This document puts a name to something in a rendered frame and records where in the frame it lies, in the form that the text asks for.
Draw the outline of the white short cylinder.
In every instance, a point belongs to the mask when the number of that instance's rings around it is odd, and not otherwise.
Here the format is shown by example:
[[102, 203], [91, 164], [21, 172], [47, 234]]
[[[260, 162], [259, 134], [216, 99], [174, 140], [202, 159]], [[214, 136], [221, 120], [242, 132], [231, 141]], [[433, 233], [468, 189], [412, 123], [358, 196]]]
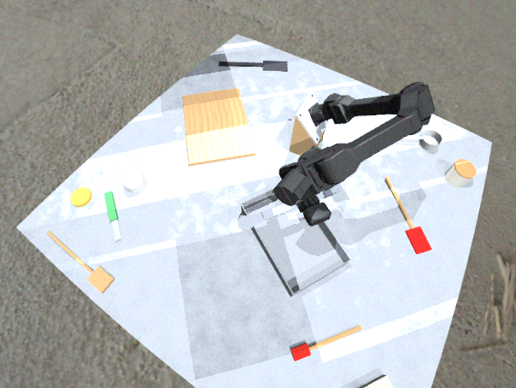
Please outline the white short cylinder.
[[129, 173], [126, 176], [124, 184], [128, 188], [129, 192], [139, 193], [146, 187], [146, 180], [140, 173], [134, 172]]

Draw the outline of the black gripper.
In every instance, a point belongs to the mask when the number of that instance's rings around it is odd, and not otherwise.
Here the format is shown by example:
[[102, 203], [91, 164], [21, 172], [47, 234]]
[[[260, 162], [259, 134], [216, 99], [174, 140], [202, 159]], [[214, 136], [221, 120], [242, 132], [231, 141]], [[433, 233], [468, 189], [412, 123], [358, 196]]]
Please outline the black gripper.
[[[293, 168], [296, 168], [297, 162], [284, 165], [279, 169], [279, 176], [281, 179]], [[299, 200], [302, 202], [296, 203], [299, 211], [303, 213], [305, 220], [309, 226], [315, 226], [321, 222], [327, 221], [331, 217], [331, 211], [327, 208], [325, 203], [321, 203], [317, 195], [315, 195], [314, 188], [308, 188], [303, 197]]]

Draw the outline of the grey rectangular roasting tin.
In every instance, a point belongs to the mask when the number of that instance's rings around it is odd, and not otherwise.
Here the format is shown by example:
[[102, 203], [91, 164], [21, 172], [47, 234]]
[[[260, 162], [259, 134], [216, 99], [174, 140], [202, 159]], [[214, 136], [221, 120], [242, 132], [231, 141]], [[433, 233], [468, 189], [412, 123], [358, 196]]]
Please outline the grey rectangular roasting tin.
[[[240, 204], [246, 216], [283, 203], [273, 188]], [[352, 260], [325, 222], [309, 226], [298, 208], [259, 222], [251, 230], [290, 297]]]

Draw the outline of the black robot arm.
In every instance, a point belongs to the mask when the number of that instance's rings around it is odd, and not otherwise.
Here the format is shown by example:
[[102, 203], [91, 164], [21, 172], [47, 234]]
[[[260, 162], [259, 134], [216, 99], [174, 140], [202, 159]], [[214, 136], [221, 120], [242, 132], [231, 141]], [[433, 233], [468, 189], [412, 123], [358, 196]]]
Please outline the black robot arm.
[[295, 205], [308, 188], [315, 194], [344, 182], [355, 173], [363, 161], [404, 139], [418, 134], [427, 126], [435, 106], [426, 83], [413, 82], [394, 95], [354, 99], [336, 92], [323, 103], [317, 102], [308, 112], [315, 126], [332, 120], [334, 125], [349, 123], [355, 116], [396, 115], [380, 126], [349, 143], [337, 143], [320, 149], [316, 146], [304, 152], [275, 186], [277, 199]]

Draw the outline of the yellow round disc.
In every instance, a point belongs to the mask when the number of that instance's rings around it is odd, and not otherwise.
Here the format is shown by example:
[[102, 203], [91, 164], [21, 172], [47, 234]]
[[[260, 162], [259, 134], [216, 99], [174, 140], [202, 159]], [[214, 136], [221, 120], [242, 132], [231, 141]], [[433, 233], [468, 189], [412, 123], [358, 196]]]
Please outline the yellow round disc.
[[70, 201], [76, 207], [83, 207], [91, 201], [91, 191], [88, 188], [80, 187], [72, 194]]

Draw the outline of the grey cylinder with orange top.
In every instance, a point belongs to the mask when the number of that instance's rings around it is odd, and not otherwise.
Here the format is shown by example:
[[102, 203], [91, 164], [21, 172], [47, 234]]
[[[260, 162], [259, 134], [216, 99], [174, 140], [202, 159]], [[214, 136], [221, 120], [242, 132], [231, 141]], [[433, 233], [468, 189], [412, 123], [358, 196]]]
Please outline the grey cylinder with orange top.
[[461, 188], [477, 174], [471, 162], [459, 159], [445, 172], [446, 181], [454, 188]]

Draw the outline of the green and white bar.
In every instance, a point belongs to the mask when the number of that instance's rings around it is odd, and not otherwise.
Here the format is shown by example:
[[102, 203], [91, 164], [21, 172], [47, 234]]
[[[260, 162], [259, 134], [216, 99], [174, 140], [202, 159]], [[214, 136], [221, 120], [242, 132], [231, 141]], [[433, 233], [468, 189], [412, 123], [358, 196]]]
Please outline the green and white bar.
[[121, 237], [120, 227], [119, 227], [119, 223], [118, 223], [119, 216], [118, 216], [117, 208], [116, 208], [115, 202], [114, 202], [114, 195], [113, 195], [112, 191], [109, 191], [109, 192], [104, 193], [104, 196], [105, 196], [105, 201], [107, 204], [109, 220], [110, 220], [110, 222], [112, 222], [112, 226], [114, 228], [114, 236], [115, 236], [115, 241], [116, 241], [118, 239], [121, 239], [122, 237]]

